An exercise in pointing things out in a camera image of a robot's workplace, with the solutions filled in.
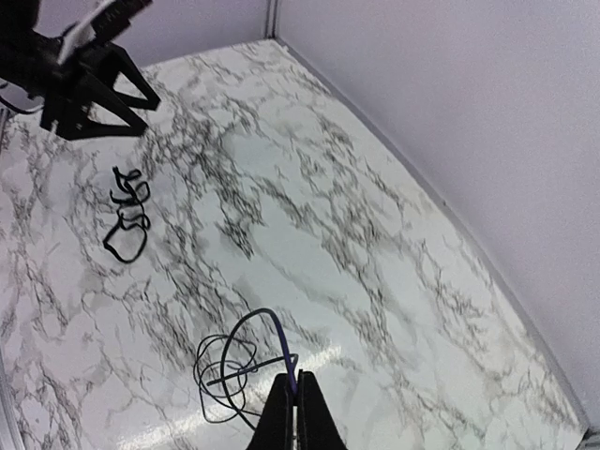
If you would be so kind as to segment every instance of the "tangled cable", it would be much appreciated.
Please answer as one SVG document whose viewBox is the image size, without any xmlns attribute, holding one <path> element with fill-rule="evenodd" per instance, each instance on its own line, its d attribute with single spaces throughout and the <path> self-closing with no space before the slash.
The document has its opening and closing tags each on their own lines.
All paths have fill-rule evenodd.
<svg viewBox="0 0 600 450">
<path fill-rule="evenodd" d="M 150 198 L 150 187 L 145 181 L 142 181 L 136 187 L 131 185 L 130 182 L 135 181 L 142 176 L 142 173 L 138 169 L 134 169 L 127 175 L 123 175 L 119 172 L 117 167 L 113 167 L 112 172 L 116 179 L 116 185 L 123 193 L 127 194 L 128 197 L 124 199 L 115 198 L 111 191 L 111 201 L 119 205 L 116 212 L 119 219 L 106 235 L 102 244 L 118 261 L 124 264 L 131 264 L 140 258 L 140 255 L 142 255 L 142 252 L 146 247 L 146 242 L 148 241 L 148 230 L 150 230 L 151 223 L 150 218 L 146 215 L 145 209 L 143 208 L 143 204 Z M 110 241 L 119 230 L 128 232 L 134 228 L 143 231 L 142 244 L 133 258 L 125 259 L 118 251 L 116 251 Z"/>
<path fill-rule="evenodd" d="M 240 339 L 235 337 L 235 334 L 240 329 L 240 327 L 252 317 L 264 314 L 268 315 L 273 323 L 275 324 L 277 330 L 277 336 L 279 338 L 279 343 L 281 345 L 282 356 L 277 358 L 272 358 L 267 361 L 263 361 L 259 364 L 255 363 L 257 346 L 255 343 L 250 342 L 248 340 Z M 209 350 L 209 347 L 217 342 L 225 341 L 225 345 L 223 347 L 223 352 L 221 354 L 221 358 L 219 361 L 209 362 L 208 364 L 203 364 L 203 357 Z M 236 343 L 245 353 L 247 353 L 248 360 L 245 364 L 240 363 L 239 361 L 234 361 L 232 359 L 228 359 L 228 352 L 232 345 L 232 343 Z M 194 381 L 198 385 L 198 391 L 200 393 L 200 403 L 202 405 L 202 415 L 206 422 L 211 424 L 222 424 L 225 422 L 229 422 L 233 420 L 235 417 L 239 416 L 244 420 L 246 425 L 248 425 L 252 430 L 256 429 L 254 425 L 248 420 L 247 415 L 254 415 L 260 417 L 261 415 L 246 410 L 246 394 L 244 389 L 248 385 L 248 374 L 250 372 L 256 372 L 259 368 L 263 368 L 265 366 L 270 366 L 272 364 L 278 363 L 280 361 L 285 361 L 286 370 L 288 372 L 288 380 L 290 383 L 290 387 L 292 392 L 296 394 L 297 392 L 297 383 L 294 375 L 296 364 L 298 363 L 298 355 L 296 353 L 290 353 L 290 349 L 288 348 L 288 341 L 285 337 L 285 333 L 283 332 L 283 327 L 281 326 L 281 322 L 275 311 L 269 309 L 267 307 L 262 307 L 256 309 L 246 316 L 244 316 L 240 321 L 235 325 L 233 330 L 229 335 L 211 335 L 205 337 L 200 344 L 198 345 L 198 349 L 196 351 L 196 361 L 194 363 Z M 225 367 L 228 367 L 234 370 L 233 373 L 229 375 L 225 374 Z M 204 377 L 211 372 L 215 372 L 218 367 L 218 376 L 216 380 L 212 380 L 210 382 L 205 382 Z M 234 392 L 230 392 L 227 387 L 227 381 L 233 378 L 237 378 L 238 387 L 234 390 Z M 209 389 L 210 386 L 214 386 L 220 384 L 222 387 L 223 393 L 211 392 Z M 233 403 L 233 396 L 241 394 L 242 396 L 242 406 L 237 406 Z M 232 410 L 234 414 L 231 417 L 226 419 L 215 420 L 212 419 L 206 412 L 205 400 L 204 396 L 208 396 L 213 399 L 216 403 Z"/>
</svg>

